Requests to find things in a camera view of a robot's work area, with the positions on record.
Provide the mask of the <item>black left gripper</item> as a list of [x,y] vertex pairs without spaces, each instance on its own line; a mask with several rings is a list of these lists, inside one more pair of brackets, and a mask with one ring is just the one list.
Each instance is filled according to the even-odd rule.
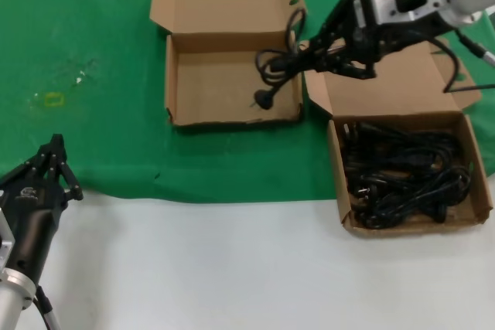
[[[39,147],[24,164],[22,174],[39,178],[47,175],[47,180],[21,179],[1,187],[1,207],[15,240],[6,267],[38,283],[67,202],[81,201],[84,194],[67,164],[61,134],[54,134]],[[67,184],[66,191],[60,177]]]

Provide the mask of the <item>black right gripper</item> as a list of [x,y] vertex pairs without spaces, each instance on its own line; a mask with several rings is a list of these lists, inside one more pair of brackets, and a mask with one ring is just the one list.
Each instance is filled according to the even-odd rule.
[[[358,80],[373,79],[374,63],[384,56],[453,30],[437,12],[413,21],[380,24],[374,11],[371,0],[339,0],[309,40],[308,50],[328,49],[338,39],[343,39],[345,46],[341,52],[317,56],[309,70]],[[364,67],[356,66],[353,61]]]

